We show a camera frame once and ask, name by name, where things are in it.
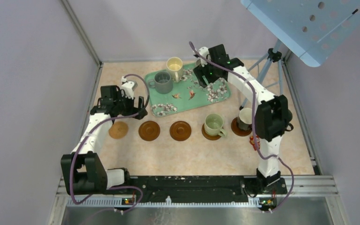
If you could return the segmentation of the black mug white inside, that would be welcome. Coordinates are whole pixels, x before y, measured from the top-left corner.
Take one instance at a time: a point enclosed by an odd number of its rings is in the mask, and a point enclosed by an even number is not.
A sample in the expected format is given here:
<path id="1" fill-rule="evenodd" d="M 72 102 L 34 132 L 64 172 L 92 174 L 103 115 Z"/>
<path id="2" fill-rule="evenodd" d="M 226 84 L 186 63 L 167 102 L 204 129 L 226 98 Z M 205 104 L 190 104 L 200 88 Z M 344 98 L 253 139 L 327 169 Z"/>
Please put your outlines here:
<path id="1" fill-rule="evenodd" d="M 237 127 L 244 131 L 252 130 L 252 109 L 243 108 L 237 117 Z"/>

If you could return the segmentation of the light green mug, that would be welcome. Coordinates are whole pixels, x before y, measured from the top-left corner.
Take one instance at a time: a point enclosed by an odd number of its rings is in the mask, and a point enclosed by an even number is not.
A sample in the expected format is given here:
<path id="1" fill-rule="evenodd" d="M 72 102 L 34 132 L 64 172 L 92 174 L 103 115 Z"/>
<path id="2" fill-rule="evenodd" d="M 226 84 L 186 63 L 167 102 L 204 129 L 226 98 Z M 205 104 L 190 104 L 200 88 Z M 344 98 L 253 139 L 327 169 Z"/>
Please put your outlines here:
<path id="1" fill-rule="evenodd" d="M 204 121 L 204 130 L 210 136 L 226 137 L 227 131 L 224 130 L 224 119 L 218 114 L 209 114 Z"/>

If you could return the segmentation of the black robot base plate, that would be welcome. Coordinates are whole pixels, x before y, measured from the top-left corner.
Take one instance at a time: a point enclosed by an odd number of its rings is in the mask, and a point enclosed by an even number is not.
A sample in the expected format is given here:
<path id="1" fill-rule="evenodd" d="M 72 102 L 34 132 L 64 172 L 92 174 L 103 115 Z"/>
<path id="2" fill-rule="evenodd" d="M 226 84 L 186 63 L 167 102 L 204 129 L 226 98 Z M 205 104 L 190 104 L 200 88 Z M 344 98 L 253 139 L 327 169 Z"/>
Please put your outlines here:
<path id="1" fill-rule="evenodd" d="M 142 203 L 163 203 L 167 197 L 173 203 L 245 203 L 252 197 L 287 192 L 283 178 L 263 187 L 255 176 L 138 176 L 104 194 L 141 197 Z"/>

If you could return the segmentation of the ribbed grey mug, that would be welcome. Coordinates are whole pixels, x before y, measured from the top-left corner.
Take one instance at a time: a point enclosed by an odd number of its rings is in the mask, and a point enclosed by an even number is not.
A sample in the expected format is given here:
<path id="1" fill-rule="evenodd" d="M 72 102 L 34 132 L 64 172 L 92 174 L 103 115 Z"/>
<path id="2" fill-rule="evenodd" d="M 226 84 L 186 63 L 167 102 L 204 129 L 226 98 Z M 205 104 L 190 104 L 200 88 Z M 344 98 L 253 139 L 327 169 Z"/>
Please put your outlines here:
<path id="1" fill-rule="evenodd" d="M 196 61 L 195 61 L 195 67 L 201 65 L 201 59 L 198 58 Z"/>

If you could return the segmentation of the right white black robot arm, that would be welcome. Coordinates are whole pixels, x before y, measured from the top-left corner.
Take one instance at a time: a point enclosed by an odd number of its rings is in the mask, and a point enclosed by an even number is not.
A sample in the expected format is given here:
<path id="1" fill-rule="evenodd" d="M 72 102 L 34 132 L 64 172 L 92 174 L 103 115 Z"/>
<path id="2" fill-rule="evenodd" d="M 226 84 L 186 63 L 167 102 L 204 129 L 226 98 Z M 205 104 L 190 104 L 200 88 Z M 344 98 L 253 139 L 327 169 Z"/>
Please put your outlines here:
<path id="1" fill-rule="evenodd" d="M 223 78 L 252 103 L 252 137 L 260 156 L 256 187 L 262 193 L 269 193 L 280 179 L 280 142 L 292 120 L 288 99 L 267 90 L 249 73 L 241 60 L 229 57 L 223 44 L 199 50 L 192 42 L 189 45 L 194 56 L 200 60 L 194 74 L 201 87 Z"/>

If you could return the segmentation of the dark brown wooden coaster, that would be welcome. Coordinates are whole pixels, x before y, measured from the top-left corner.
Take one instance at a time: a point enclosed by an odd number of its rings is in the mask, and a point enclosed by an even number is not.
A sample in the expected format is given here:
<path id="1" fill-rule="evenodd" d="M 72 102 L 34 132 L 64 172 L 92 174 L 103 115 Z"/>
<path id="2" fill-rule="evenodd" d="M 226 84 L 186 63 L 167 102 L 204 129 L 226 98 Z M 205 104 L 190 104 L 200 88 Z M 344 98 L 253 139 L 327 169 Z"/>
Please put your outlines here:
<path id="1" fill-rule="evenodd" d="M 146 121 L 138 129 L 139 136 L 145 141 L 154 141 L 160 135 L 160 126 L 155 121 Z"/>
<path id="2" fill-rule="evenodd" d="M 185 121 L 176 121 L 170 127 L 170 136 L 176 141 L 185 141 L 191 134 L 191 126 Z"/>
<path id="3" fill-rule="evenodd" d="M 247 130 L 240 129 L 237 125 L 237 117 L 234 118 L 231 122 L 231 130 L 237 136 L 245 137 L 252 133 L 252 128 L 248 128 Z"/>
<path id="4" fill-rule="evenodd" d="M 216 141 L 222 137 L 221 135 L 219 135 L 221 133 L 220 129 L 222 128 L 222 126 L 218 126 L 217 128 L 210 128 L 209 126 L 203 124 L 202 135 L 210 141 Z"/>

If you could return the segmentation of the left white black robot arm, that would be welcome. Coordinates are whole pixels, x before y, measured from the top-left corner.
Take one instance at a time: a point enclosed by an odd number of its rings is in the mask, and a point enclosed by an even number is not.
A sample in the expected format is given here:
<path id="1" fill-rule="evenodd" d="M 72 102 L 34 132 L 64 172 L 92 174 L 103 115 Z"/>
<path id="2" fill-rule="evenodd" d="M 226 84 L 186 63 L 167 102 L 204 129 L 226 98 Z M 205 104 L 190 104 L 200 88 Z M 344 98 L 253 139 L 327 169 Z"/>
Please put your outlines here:
<path id="1" fill-rule="evenodd" d="M 70 154 L 61 157 L 60 165 L 69 195 L 103 194 L 109 188 L 114 188 L 121 194 L 130 191 L 132 182 L 126 178 L 124 168 L 108 172 L 98 156 L 109 129 L 118 119 L 143 119 L 148 113 L 147 97 L 131 97 L 125 88 L 117 85 L 103 86 L 101 97 L 90 110 L 89 124 L 79 143 Z"/>

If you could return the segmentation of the dark green mug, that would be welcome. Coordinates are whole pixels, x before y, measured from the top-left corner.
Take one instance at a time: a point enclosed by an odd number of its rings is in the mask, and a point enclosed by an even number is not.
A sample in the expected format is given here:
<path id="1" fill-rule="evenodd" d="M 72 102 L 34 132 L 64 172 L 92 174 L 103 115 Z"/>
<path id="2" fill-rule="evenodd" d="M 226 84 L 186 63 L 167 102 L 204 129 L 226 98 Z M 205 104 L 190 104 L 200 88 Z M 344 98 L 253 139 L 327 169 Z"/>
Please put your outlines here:
<path id="1" fill-rule="evenodd" d="M 285 131 L 286 131 L 286 132 L 293 131 L 293 129 L 294 129 L 294 126 L 293 126 L 293 124 L 291 123 L 292 119 L 293 119 L 293 114 L 292 114 L 292 112 L 291 112 L 290 110 L 287 110 L 287 115 L 286 115 L 286 117 L 285 117 L 285 125 L 286 125 Z"/>

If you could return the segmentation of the light tan wooden coaster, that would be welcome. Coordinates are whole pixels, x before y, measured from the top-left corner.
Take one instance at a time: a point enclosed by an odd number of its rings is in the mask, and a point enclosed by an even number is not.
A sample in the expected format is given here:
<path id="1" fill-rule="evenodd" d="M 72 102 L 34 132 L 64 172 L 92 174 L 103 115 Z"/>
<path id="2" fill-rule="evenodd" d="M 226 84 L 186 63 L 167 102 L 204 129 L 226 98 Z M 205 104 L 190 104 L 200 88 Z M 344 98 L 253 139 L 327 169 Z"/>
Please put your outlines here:
<path id="1" fill-rule="evenodd" d="M 113 139 L 121 139 L 128 134 L 129 127 L 127 123 L 118 121 L 112 124 L 108 134 Z"/>

